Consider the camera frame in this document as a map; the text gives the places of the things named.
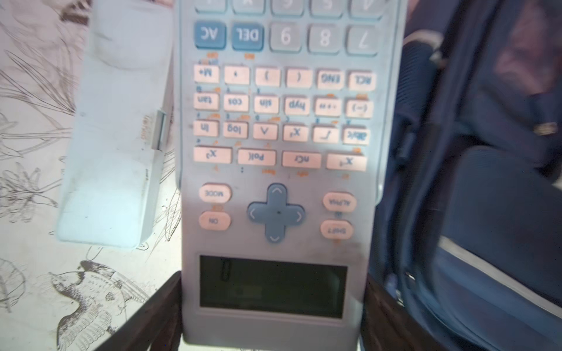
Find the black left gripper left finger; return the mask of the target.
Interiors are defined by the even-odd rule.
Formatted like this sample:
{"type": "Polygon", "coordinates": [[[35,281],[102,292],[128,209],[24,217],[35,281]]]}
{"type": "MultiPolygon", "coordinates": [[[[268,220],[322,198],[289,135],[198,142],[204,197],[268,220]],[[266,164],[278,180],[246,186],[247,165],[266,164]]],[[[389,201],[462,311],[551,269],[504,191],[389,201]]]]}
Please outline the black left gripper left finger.
{"type": "Polygon", "coordinates": [[[179,349],[182,335],[181,273],[165,284],[98,350],[179,349]]]}

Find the light blue scientific calculator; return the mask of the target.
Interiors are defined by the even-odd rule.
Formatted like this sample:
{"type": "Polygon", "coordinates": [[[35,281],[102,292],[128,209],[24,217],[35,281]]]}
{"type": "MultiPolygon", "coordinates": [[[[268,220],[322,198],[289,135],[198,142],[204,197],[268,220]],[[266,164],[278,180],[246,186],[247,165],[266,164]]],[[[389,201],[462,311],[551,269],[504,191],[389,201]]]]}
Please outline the light blue scientific calculator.
{"type": "Polygon", "coordinates": [[[406,1],[178,1],[190,345],[355,350],[406,1]]]}

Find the navy blue backpack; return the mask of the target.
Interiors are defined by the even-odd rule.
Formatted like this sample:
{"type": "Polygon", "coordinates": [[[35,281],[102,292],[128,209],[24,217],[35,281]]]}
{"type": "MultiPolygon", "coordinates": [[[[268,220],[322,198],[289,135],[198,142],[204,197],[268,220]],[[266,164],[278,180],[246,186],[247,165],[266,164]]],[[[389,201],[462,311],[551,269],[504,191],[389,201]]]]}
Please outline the navy blue backpack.
{"type": "Polygon", "coordinates": [[[414,1],[370,275],[424,348],[561,349],[561,3],[414,1]]]}

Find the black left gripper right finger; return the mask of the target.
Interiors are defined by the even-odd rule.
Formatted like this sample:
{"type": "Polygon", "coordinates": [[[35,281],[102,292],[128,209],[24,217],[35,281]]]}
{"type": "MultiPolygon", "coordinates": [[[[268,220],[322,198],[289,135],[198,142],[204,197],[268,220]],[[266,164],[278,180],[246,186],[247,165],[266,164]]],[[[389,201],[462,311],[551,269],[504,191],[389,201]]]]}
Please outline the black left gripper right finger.
{"type": "Polygon", "coordinates": [[[366,351],[443,349],[371,276],[367,277],[360,333],[366,351]]]}

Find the white eraser box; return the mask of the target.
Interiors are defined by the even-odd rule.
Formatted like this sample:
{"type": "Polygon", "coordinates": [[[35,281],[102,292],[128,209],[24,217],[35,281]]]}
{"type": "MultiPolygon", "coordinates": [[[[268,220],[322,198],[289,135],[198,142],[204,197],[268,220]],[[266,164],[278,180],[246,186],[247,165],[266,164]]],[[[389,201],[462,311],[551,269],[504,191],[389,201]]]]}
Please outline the white eraser box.
{"type": "Polygon", "coordinates": [[[58,240],[152,235],[173,104],[172,1],[95,1],[59,192],[58,240]]]}

